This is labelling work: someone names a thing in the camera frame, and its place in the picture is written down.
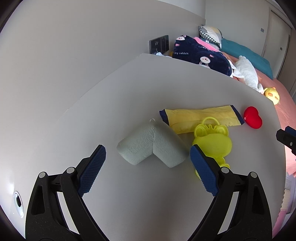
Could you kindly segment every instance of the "yellow packaging bag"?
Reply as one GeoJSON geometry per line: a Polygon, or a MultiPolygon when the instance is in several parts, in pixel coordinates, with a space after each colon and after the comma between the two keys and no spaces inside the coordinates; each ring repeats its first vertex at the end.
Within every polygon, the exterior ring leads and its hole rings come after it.
{"type": "Polygon", "coordinates": [[[207,108],[204,110],[161,110],[160,116],[177,134],[193,132],[203,119],[212,116],[220,125],[240,126],[243,118],[233,105],[207,108]]]}

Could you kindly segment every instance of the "pink blanket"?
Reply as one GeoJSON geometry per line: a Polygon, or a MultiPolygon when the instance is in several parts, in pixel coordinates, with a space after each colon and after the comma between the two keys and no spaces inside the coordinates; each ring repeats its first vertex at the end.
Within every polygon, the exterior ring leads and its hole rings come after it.
{"type": "MultiPolygon", "coordinates": [[[[235,63],[237,58],[230,56],[230,60],[235,63]]],[[[276,112],[279,117],[281,128],[284,130],[286,126],[296,129],[296,105],[292,100],[289,92],[277,79],[271,80],[265,74],[256,69],[259,77],[261,77],[261,84],[263,88],[275,87],[279,96],[280,104],[275,105],[276,112]]],[[[296,161],[295,156],[291,150],[285,146],[286,151],[286,170],[289,175],[293,174],[296,177],[296,161]]]]}

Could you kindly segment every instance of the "door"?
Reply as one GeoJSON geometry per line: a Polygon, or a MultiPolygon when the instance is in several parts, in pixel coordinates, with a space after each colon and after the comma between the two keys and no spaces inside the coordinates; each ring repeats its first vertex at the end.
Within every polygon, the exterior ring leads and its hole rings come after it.
{"type": "Polygon", "coordinates": [[[285,61],[283,67],[279,73],[278,80],[281,82],[293,96],[296,91],[296,30],[292,29],[289,48],[287,51],[287,55],[285,57],[285,61]]]}
{"type": "Polygon", "coordinates": [[[291,34],[290,26],[274,12],[269,14],[269,32],[263,57],[270,63],[274,78],[283,65],[291,34]]]}

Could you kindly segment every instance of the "gray foam corner guard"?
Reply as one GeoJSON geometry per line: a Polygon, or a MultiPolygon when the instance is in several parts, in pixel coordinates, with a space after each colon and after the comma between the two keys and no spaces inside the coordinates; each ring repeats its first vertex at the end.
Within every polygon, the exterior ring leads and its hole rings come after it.
{"type": "Polygon", "coordinates": [[[117,145],[119,154],[136,165],[155,154],[168,167],[182,163],[189,149],[180,137],[163,121],[151,120],[134,130],[117,145]]]}

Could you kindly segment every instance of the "white cloth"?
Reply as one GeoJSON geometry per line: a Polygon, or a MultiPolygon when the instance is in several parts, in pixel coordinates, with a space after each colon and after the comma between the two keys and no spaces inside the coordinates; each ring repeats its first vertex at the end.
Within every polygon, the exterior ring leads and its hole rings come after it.
{"type": "Polygon", "coordinates": [[[244,76],[238,71],[238,69],[232,64],[232,62],[228,59],[230,66],[232,68],[232,73],[230,75],[231,78],[236,77],[236,78],[240,78],[243,79],[244,76]]]}
{"type": "Polygon", "coordinates": [[[165,56],[165,55],[163,55],[161,52],[156,53],[156,55],[158,55],[158,56],[165,56]]]}
{"type": "Polygon", "coordinates": [[[258,92],[262,92],[263,87],[259,84],[257,72],[245,56],[240,56],[234,66],[244,76],[244,81],[247,86],[257,90],[258,92]]]}

